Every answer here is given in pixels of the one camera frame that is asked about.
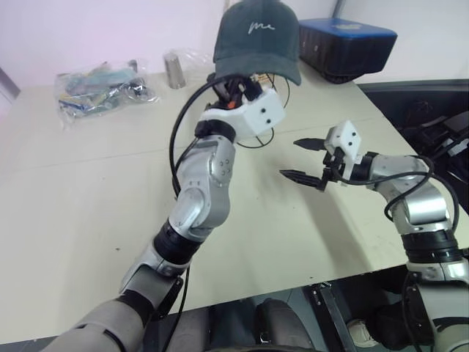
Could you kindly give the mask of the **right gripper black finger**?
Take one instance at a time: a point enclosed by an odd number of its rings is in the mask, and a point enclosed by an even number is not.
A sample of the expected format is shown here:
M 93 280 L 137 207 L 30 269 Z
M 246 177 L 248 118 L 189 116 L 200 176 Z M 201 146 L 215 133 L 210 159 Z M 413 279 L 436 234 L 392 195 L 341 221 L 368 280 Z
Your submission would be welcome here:
M 320 151 L 325 150 L 325 140 L 317 138 L 298 139 L 293 142 L 294 145 L 307 150 Z
M 301 184 L 303 186 L 308 186 L 315 188 L 318 191 L 324 191 L 327 185 L 327 180 L 322 178 L 307 175 L 305 172 L 301 172 L 294 169 L 283 169 L 279 171 L 281 175 L 285 176 L 287 179 Z

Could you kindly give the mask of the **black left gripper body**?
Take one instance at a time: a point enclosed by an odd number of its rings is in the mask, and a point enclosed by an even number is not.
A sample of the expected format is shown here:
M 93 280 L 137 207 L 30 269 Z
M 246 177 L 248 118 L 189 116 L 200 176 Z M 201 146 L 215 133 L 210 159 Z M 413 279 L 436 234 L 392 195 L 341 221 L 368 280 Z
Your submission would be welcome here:
M 249 76 L 235 76 L 231 78 L 215 78 L 213 91 L 218 99 L 213 104 L 214 109 L 236 109 L 243 104 L 243 98 L 251 102 L 257 98 L 257 83 Z

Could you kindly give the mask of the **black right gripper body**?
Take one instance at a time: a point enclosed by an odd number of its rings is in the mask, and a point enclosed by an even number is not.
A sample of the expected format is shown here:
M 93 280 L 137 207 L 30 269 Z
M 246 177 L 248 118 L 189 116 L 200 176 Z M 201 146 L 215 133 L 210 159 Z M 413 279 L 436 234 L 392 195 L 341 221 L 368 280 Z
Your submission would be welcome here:
M 340 147 L 336 147 L 333 153 L 326 152 L 323 158 L 324 169 L 321 180 L 317 186 L 319 191 L 324 191 L 329 182 L 337 183 L 341 178 L 341 171 L 344 168 L 344 151 Z

